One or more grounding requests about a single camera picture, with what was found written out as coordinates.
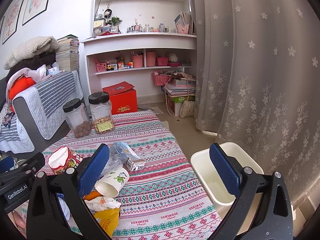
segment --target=green plant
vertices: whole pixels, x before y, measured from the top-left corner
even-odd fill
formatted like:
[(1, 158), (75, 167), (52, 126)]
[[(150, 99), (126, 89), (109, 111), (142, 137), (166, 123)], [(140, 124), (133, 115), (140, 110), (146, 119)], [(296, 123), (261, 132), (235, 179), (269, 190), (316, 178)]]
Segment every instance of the green plant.
[(112, 17), (111, 22), (113, 23), (113, 25), (117, 25), (118, 23), (122, 22), (122, 20), (120, 20), (119, 17)]

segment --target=red box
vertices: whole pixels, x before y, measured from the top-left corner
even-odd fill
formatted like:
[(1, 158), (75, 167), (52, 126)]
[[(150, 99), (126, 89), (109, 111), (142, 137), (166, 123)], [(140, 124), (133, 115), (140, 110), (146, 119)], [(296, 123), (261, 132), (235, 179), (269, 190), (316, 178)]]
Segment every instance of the red box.
[(108, 92), (112, 103), (112, 114), (132, 113), (138, 111), (137, 92), (134, 86), (128, 82), (105, 87), (102, 89)]

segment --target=picture frame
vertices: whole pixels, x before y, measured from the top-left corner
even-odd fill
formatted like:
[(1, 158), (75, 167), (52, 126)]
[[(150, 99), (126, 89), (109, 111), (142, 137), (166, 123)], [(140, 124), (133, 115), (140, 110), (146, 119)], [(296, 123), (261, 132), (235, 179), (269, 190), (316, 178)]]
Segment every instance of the picture frame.
[(47, 10), (49, 0), (28, 0), (23, 14), (22, 25)]
[(24, 0), (18, 0), (6, 13), (3, 27), (2, 44), (4, 44), (16, 31), (19, 15)]
[(3, 22), (4, 22), (4, 16), (2, 17), (2, 19), (0, 19), (0, 39), (1, 39), (1, 32), (2, 32)]

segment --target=gray sheer curtain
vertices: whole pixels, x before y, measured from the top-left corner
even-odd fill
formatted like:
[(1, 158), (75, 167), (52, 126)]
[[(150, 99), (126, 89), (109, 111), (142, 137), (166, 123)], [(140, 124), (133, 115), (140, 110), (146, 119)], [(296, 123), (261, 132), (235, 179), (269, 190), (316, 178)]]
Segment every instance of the gray sheer curtain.
[(319, 19), (307, 0), (194, 1), (197, 128), (281, 172), (298, 205), (319, 184)]

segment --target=orange cushion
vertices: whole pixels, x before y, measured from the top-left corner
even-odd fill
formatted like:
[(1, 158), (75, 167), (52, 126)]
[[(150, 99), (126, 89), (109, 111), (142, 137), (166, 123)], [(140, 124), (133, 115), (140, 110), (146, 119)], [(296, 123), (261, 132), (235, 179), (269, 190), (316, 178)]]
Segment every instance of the orange cushion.
[(18, 95), (23, 90), (26, 90), (28, 87), (31, 87), (35, 84), (34, 80), (31, 77), (22, 77), (16, 80), (9, 90), (9, 99), (12, 100), (16, 95)]

